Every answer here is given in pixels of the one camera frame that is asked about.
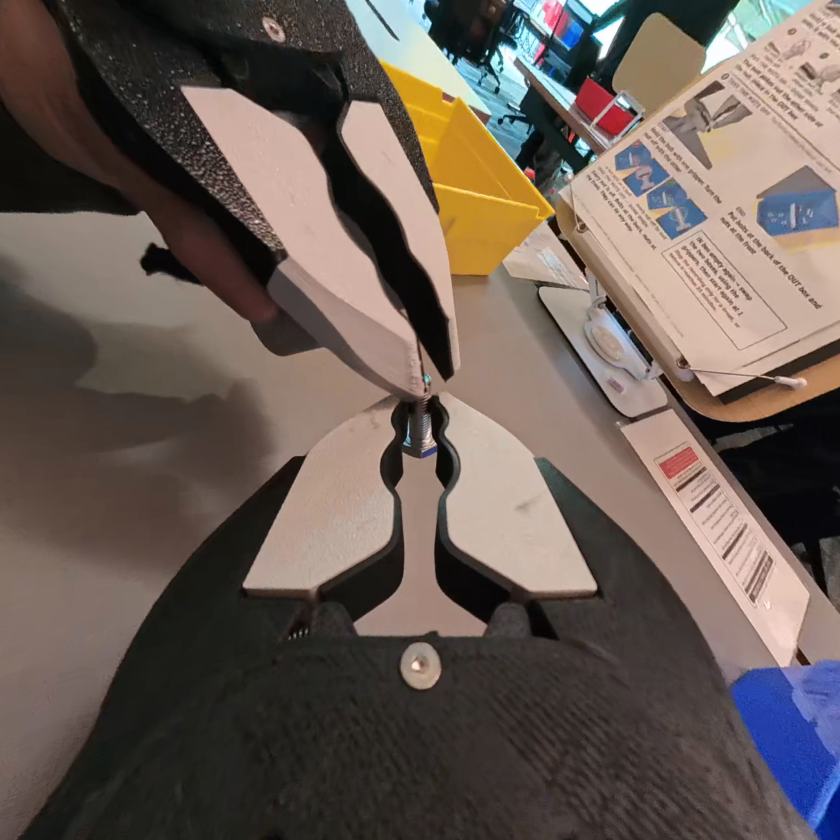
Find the grey desk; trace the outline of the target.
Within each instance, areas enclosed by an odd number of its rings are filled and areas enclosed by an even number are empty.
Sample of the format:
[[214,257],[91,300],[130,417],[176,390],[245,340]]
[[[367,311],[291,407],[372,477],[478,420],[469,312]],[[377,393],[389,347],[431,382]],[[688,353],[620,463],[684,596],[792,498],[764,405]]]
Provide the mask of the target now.
[[[2,838],[86,740],[172,576],[289,458],[382,398],[281,359],[205,289],[139,264],[144,215],[2,215]],[[722,673],[776,665],[627,442],[537,288],[455,279],[444,385],[558,467],[656,562]]]

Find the white stand base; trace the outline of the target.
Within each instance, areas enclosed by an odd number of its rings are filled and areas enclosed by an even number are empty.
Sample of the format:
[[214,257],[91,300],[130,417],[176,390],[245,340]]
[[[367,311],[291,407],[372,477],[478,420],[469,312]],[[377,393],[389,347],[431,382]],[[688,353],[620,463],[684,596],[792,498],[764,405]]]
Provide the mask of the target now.
[[662,371],[647,361],[609,311],[606,293],[590,269],[584,280],[584,288],[542,286],[542,305],[614,409],[630,419],[665,409]]

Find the beige chair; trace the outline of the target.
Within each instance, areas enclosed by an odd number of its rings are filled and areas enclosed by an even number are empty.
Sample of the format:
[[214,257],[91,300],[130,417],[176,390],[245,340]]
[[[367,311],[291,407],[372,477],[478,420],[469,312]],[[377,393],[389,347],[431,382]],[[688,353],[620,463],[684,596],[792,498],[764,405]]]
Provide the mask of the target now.
[[649,16],[615,70],[612,86],[646,113],[668,104],[695,81],[707,49],[662,14]]

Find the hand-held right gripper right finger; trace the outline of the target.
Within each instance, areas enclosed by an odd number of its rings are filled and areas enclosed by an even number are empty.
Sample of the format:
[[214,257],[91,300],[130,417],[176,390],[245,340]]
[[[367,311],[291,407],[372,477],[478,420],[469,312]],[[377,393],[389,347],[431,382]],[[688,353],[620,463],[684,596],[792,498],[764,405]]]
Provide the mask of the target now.
[[483,623],[498,606],[589,598],[593,573],[538,460],[506,428],[448,393],[435,397],[435,575]]

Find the beige wooden clipboard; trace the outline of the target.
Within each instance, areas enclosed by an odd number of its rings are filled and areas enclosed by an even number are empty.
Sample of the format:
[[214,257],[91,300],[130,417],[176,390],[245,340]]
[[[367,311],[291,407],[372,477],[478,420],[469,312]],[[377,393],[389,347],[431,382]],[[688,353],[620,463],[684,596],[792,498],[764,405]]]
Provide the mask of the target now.
[[799,360],[799,367],[794,373],[806,379],[807,384],[802,388],[791,389],[773,383],[758,387],[754,379],[746,384],[743,394],[729,402],[724,402],[721,395],[710,394],[696,377],[687,380],[686,371],[678,365],[680,354],[673,341],[656,322],[654,314],[635,289],[625,282],[603,246],[596,242],[592,231],[577,218],[568,196],[570,191],[569,187],[564,188],[555,206],[561,233],[570,243],[574,256],[584,262],[602,285],[607,299],[621,314],[633,336],[658,363],[671,389],[692,410],[725,423],[758,421],[838,389],[838,354],[808,367]]

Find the white label sheet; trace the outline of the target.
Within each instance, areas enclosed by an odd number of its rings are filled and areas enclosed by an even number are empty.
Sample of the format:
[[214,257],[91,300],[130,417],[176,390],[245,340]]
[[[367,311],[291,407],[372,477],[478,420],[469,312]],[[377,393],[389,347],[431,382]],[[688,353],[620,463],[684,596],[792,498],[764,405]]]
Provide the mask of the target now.
[[673,410],[622,433],[777,665],[792,665],[810,592]]

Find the person's left hand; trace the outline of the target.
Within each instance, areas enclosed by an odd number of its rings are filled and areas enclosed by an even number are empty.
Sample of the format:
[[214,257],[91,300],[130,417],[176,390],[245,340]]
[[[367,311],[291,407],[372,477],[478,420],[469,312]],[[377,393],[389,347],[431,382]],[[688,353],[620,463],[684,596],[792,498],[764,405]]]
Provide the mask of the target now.
[[145,213],[178,262],[239,316],[256,324],[280,315],[215,222],[150,178],[101,131],[82,100],[60,30],[41,2],[2,2],[1,94],[31,140]]

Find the printed instruction sheet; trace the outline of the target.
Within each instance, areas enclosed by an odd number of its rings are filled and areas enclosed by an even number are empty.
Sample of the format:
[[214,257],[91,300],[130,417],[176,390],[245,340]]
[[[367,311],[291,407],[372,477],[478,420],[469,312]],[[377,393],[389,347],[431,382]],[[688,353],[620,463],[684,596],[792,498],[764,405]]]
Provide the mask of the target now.
[[838,341],[838,48],[838,2],[810,3],[570,184],[712,396]]

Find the blue plastic bin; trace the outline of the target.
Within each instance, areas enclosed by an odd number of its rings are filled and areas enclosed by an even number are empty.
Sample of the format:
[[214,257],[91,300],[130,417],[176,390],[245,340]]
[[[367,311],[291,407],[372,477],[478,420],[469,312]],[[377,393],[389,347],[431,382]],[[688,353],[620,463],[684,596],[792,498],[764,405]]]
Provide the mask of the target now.
[[731,685],[752,740],[794,808],[839,838],[839,662],[756,668]]

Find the small white paper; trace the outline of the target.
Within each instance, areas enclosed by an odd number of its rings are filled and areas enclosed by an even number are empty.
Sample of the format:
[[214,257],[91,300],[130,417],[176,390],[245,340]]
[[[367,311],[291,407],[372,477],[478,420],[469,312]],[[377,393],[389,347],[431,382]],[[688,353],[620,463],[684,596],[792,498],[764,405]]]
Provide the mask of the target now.
[[552,287],[589,290],[583,269],[578,267],[565,242],[547,222],[535,228],[501,264],[515,279]]

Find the yellow plastic bin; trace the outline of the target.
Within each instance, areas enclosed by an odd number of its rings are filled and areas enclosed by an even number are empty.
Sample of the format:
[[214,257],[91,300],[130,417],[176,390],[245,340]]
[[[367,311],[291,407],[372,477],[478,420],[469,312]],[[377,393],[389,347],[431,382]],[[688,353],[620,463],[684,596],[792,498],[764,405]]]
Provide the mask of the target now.
[[432,177],[451,272],[487,276],[554,213],[463,100],[382,62]]

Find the silver hex bolt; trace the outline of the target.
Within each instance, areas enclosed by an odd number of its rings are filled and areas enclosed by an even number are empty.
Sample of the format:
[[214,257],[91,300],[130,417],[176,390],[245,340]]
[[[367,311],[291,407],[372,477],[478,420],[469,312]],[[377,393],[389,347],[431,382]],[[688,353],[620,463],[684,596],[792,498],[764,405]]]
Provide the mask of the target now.
[[434,439],[431,410],[431,378],[423,375],[424,391],[421,397],[407,404],[407,427],[402,450],[405,455],[424,459],[437,452]]

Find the red plastic bin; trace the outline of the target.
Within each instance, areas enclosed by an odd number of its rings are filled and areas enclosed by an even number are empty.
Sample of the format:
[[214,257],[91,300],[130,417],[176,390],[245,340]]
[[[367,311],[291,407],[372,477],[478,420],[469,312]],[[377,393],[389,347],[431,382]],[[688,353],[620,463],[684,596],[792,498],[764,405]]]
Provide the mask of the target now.
[[574,105],[596,131],[609,139],[620,137],[639,120],[635,106],[622,105],[617,96],[589,77],[577,91]]

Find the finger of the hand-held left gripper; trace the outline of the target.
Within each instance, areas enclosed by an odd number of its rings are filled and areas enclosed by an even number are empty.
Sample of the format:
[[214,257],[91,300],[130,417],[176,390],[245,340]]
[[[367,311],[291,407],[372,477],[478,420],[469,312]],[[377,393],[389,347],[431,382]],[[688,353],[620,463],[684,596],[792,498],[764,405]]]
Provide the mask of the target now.
[[459,340],[438,211],[380,103],[350,101],[339,118],[338,139],[356,192],[349,215],[370,242],[420,344],[449,380],[460,366]]
[[273,301],[368,381],[421,397],[414,332],[340,219],[309,140],[236,91],[183,86],[182,94],[285,252],[267,285]]

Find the person's left forearm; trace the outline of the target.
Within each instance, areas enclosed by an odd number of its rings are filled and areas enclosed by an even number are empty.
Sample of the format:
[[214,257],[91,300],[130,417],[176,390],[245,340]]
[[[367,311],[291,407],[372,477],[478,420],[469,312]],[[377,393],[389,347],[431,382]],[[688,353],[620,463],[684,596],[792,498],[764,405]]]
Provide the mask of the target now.
[[123,195],[53,159],[1,106],[2,214],[134,216]]

